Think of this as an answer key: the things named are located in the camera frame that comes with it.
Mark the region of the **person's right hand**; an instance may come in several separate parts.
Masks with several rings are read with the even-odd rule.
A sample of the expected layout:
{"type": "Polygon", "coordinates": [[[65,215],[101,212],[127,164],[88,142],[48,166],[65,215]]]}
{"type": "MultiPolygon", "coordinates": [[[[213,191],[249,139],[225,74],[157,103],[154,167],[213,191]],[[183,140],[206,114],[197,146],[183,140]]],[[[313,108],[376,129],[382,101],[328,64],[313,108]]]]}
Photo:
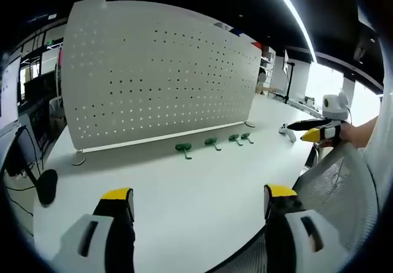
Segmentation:
{"type": "MultiPolygon", "coordinates": [[[[340,140],[355,143],[356,141],[356,132],[357,128],[347,122],[344,122],[340,125],[340,140]]],[[[319,148],[325,147],[333,147],[334,146],[333,139],[325,139],[321,143],[319,143],[319,148]]]]}

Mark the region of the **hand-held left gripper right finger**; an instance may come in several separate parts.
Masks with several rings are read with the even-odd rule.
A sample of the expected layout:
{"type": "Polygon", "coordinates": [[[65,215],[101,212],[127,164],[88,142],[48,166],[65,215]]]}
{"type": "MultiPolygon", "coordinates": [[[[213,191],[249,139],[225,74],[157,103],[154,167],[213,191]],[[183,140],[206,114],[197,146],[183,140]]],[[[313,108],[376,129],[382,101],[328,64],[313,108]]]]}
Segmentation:
{"type": "Polygon", "coordinates": [[[338,272],[338,230],[315,210],[306,209],[293,189],[264,186],[268,272],[338,272]]]}

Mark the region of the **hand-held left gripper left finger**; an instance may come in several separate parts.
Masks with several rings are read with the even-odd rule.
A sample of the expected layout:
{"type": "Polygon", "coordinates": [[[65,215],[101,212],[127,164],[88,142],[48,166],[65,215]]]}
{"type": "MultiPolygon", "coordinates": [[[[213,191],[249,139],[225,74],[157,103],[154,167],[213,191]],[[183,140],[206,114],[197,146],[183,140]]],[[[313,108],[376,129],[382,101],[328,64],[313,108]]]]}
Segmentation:
{"type": "Polygon", "coordinates": [[[134,272],[134,204],[130,187],[102,195],[61,237],[55,272],[134,272]]]}

